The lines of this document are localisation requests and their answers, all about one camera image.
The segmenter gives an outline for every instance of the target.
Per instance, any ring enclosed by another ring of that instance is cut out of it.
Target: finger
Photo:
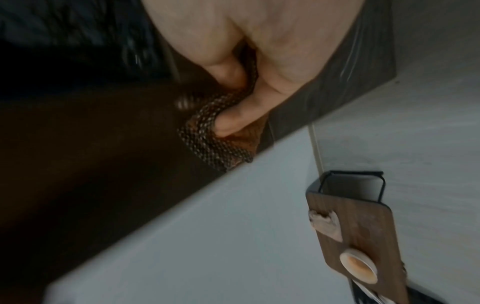
[[[233,54],[217,64],[203,66],[219,84],[229,89],[241,89],[247,85],[247,73]]]
[[[235,133],[281,104],[295,91],[280,92],[259,78],[250,96],[218,115],[213,131],[219,137]]]

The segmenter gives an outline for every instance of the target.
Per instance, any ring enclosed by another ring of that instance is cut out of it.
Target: white bowl
[[[340,254],[340,262],[351,275],[364,283],[375,284],[379,280],[375,263],[359,250],[345,250]]]

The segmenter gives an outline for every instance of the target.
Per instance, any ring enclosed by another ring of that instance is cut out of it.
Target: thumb
[[[241,89],[247,85],[247,73],[231,53],[219,63],[202,67],[226,88]]]
[[[235,133],[278,106],[293,95],[303,84],[281,76],[263,56],[258,58],[258,74],[253,93],[237,105],[221,112],[213,131],[219,137]]]

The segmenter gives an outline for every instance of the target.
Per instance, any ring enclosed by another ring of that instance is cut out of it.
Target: cloth
[[[250,95],[258,78],[255,51],[245,48],[240,56],[249,76],[248,86],[242,90],[218,93],[199,98],[195,94],[184,97],[199,102],[199,110],[178,130],[185,144],[209,166],[230,171],[243,162],[251,163],[257,153],[268,114],[254,121],[242,130],[220,138],[212,131],[215,118],[223,110],[238,104]]]

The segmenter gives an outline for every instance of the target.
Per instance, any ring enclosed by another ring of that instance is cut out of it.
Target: hand
[[[256,49],[252,95],[217,117],[227,136],[260,118],[313,79],[336,50],[364,0],[143,0],[164,38],[221,85],[247,75],[232,55],[246,38]]]

